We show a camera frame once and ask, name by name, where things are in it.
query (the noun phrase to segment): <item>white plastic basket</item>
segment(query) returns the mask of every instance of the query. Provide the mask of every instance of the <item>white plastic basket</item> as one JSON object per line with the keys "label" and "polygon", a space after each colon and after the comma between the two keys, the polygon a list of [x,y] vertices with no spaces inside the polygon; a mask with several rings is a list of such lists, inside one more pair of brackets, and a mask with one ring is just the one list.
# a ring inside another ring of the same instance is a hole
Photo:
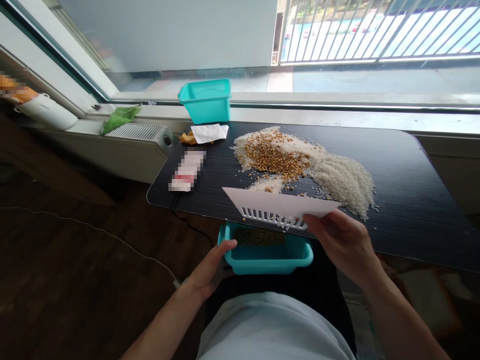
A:
{"label": "white plastic basket", "polygon": [[323,218],[341,203],[296,195],[222,187],[241,216],[287,229],[305,230],[304,214]]}

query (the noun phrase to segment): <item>white appliance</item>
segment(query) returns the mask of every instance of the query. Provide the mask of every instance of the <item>white appliance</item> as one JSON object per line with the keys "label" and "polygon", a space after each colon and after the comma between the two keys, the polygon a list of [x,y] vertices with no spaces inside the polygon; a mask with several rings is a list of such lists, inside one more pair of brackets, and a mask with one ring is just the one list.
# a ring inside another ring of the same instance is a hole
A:
{"label": "white appliance", "polygon": [[39,131],[107,172],[151,184],[167,160],[174,135],[167,126],[128,123],[99,136],[103,121],[82,120],[67,131]]}
{"label": "white appliance", "polygon": [[46,93],[39,94],[30,101],[15,105],[14,110],[53,130],[68,130],[78,121],[74,114],[57,104]]}

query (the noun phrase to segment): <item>window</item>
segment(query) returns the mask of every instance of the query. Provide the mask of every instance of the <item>window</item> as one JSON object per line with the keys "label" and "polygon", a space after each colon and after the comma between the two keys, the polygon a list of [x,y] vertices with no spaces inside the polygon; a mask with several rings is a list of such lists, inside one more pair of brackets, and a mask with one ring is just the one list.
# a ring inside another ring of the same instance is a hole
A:
{"label": "window", "polygon": [[479,0],[10,0],[105,99],[475,108]]}

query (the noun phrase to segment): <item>window sill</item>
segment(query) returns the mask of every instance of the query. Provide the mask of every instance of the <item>window sill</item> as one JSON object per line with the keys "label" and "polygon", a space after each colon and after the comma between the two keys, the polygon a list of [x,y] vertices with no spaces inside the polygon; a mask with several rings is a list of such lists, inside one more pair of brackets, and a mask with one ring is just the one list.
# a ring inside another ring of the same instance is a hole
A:
{"label": "window sill", "polygon": [[[102,104],[87,120],[105,120],[121,104]],[[415,135],[480,135],[480,114],[406,113],[377,111],[297,110],[273,108],[230,109],[230,121],[402,130]],[[162,124],[182,133],[191,122],[184,106],[143,105],[137,123]]]}
{"label": "window sill", "polygon": [[[178,102],[178,91],[119,92],[113,101]],[[232,92],[232,104],[478,109],[478,93]]]}

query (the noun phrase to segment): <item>glass pane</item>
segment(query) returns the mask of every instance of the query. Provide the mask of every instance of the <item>glass pane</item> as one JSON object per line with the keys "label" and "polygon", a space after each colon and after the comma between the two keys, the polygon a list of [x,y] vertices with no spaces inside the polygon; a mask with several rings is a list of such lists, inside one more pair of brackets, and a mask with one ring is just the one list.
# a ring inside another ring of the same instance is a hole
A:
{"label": "glass pane", "polygon": [[391,94],[455,106],[480,94],[478,0],[43,3],[119,99],[176,99],[186,83],[222,78],[234,94],[310,93],[320,104],[324,94]]}

